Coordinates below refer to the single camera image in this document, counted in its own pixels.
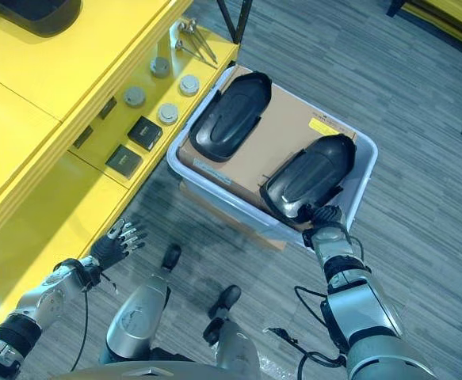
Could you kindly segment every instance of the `brown cardboard box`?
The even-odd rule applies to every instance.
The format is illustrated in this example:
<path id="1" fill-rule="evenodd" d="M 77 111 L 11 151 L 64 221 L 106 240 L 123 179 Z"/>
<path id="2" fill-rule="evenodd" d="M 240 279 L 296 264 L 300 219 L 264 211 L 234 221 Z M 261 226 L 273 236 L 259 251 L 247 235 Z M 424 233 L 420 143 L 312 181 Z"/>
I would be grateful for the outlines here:
<path id="1" fill-rule="evenodd" d="M 240 75 L 250 73 L 237 66 L 222 92 Z M 343 133 L 355 141 L 355 133 L 331 116 L 273 83 L 271 101 L 261 121 L 232 158 L 214 162 L 198 153 L 187 138 L 178 149 L 180 161 L 210 181 L 272 214 L 259 188 L 291 156 L 324 135 Z"/>
<path id="2" fill-rule="evenodd" d="M 206 210 L 214 214 L 217 218 L 223 220 L 229 226 L 232 226 L 232 228 L 235 230 L 248 236 L 256 244 L 266 248 L 277 249 L 279 251 L 283 251 L 285 249 L 285 246 L 287 245 L 285 241 L 266 239 L 265 237 L 257 234 L 250 227 L 240 223 L 238 220 L 232 218 L 230 215 L 227 215 L 220 209 L 210 204 L 206 199 L 200 198 L 197 194 L 193 194 L 190 190 L 187 189 L 183 180 L 180 182 L 180 192 L 193 202 L 197 203 L 199 206 L 204 207 Z"/>

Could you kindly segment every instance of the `gray carpet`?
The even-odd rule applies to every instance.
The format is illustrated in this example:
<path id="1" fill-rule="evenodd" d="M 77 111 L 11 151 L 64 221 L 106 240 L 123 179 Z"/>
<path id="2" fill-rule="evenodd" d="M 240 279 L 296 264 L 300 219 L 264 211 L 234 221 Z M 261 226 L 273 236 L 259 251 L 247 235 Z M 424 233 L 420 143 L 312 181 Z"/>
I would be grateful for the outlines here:
<path id="1" fill-rule="evenodd" d="M 229 2 L 235 16 L 236 3 Z M 407 340 L 441 379 L 462 379 L 462 52 L 401 17 L 386 17 L 387 7 L 385 0 L 256 0 L 239 62 L 376 142 L 379 159 L 352 233 L 399 307 Z M 227 35 L 216 2 L 196 1 L 188 15 Z M 303 346 L 337 353 L 292 291 L 296 284 L 324 291 L 310 253 L 258 247 L 187 200 L 164 161 L 126 214 L 144 224 L 147 247 L 109 271 L 118 295 L 107 283 L 90 294 L 80 368 L 95 364 L 107 324 L 172 241 L 184 254 L 157 344 L 212 363 L 214 352 L 201 338 L 205 310 L 237 283 L 243 296 L 234 315 L 258 346 L 264 379 L 295 378 L 300 359 L 264 328 L 283 326 Z M 67 371 L 83 321 L 79 300 L 41 338 L 21 378 Z M 346 375 L 307 363 L 304 377 Z"/>

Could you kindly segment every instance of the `black cable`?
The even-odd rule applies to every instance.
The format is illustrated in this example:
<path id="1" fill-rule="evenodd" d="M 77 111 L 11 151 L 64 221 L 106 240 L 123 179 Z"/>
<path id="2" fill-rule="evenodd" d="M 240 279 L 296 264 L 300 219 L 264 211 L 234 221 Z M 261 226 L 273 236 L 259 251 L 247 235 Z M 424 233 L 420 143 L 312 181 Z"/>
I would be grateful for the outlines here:
<path id="1" fill-rule="evenodd" d="M 317 351 L 306 351 L 304 348 L 298 345 L 298 340 L 293 339 L 289 336 L 287 331 L 285 329 L 281 328 L 274 328 L 274 329 L 269 329 L 272 333 L 276 334 L 279 336 L 281 339 L 285 340 L 287 343 L 289 343 L 291 346 L 293 346 L 297 351 L 301 352 L 303 354 L 303 357 L 300 360 L 300 364 L 298 365 L 298 372 L 297 372 L 297 378 L 298 380 L 302 380 L 303 378 L 303 367 L 305 362 L 310 359 L 311 361 L 327 367 L 327 368 L 338 368 L 346 363 L 345 356 L 340 354 L 338 358 L 336 359 L 331 359 L 322 354 L 321 352 Z"/>
<path id="2" fill-rule="evenodd" d="M 76 368 L 76 366 L 79 363 L 79 360 L 81 359 L 82 350 L 84 349 L 86 343 L 86 335 L 88 333 L 88 291 L 83 291 L 83 293 L 85 294 L 85 332 L 82 335 L 81 348 L 79 348 L 78 357 L 71 368 L 71 372 Z"/>
<path id="3" fill-rule="evenodd" d="M 357 237 L 350 235 L 350 239 L 354 240 L 358 245 L 359 249 L 361 250 L 361 261 L 365 262 L 365 247 L 363 247 L 363 243 Z"/>
<path id="4" fill-rule="evenodd" d="M 326 326 L 326 322 L 324 322 L 324 320 L 319 317 L 315 311 L 313 311 L 311 309 L 311 307 L 304 301 L 303 297 L 301 297 L 301 294 L 299 293 L 299 291 L 304 291 L 305 293 L 308 293 L 310 295 L 317 295 L 319 297 L 322 297 L 322 298 L 326 298 L 327 296 L 325 294 L 322 294 L 322 293 L 318 293 L 316 291 L 311 291 L 309 289 L 307 289 L 306 287 L 294 287 L 294 292 L 296 293 L 297 295 L 297 298 L 301 301 L 301 303 L 303 303 L 303 306 L 307 308 L 308 312 L 317 320 L 320 322 L 320 324 L 322 326 L 324 326 L 325 328 L 327 328 Z"/>

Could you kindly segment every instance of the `white plastic bin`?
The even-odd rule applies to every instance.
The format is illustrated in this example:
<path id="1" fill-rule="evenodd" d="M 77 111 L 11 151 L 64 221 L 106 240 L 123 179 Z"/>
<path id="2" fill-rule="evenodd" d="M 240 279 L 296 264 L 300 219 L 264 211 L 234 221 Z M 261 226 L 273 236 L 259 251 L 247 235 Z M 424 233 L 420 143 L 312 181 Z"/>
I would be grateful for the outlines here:
<path id="1" fill-rule="evenodd" d="M 178 147 L 184 142 L 187 134 L 197 117 L 208 106 L 211 99 L 215 96 L 218 88 L 231 75 L 232 68 L 225 70 L 209 94 L 200 103 L 196 111 L 190 116 L 185 127 L 170 144 L 167 151 L 167 162 L 173 170 L 185 179 L 187 188 L 209 203 L 218 207 L 220 210 L 257 231 L 265 238 L 289 241 L 299 245 L 303 244 L 301 233 L 284 223 L 257 209 L 243 199 L 235 196 L 229 191 L 221 188 L 215 182 L 193 171 L 183 165 L 178 159 Z M 356 132 L 356 161 L 353 170 L 342 181 L 343 191 L 331 200 L 330 204 L 338 205 L 345 212 L 347 217 L 347 229 L 350 229 L 357 208 L 365 192 L 366 184 L 375 165 L 378 150 L 376 144 L 363 133 L 345 124 L 348 128 Z"/>

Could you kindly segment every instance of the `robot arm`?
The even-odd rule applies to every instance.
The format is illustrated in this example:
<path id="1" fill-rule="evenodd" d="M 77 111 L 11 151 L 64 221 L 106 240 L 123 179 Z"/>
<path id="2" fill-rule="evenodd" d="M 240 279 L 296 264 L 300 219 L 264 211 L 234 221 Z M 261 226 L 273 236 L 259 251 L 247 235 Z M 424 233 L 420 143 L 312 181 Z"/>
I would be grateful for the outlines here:
<path id="1" fill-rule="evenodd" d="M 90 256 L 60 263 L 41 285 L 24 294 L 17 308 L 0 324 L 0 377 L 15 378 L 42 332 L 83 291 L 100 283 L 101 273 L 137 248 L 131 223 L 118 220 L 92 246 Z"/>
<path id="2" fill-rule="evenodd" d="M 333 211 L 330 217 L 315 220 L 304 241 L 326 277 L 321 311 L 334 344 L 347 354 L 348 379 L 435 379 L 426 360 L 403 340 L 395 307 L 353 251 L 341 211 L 326 210 Z"/>

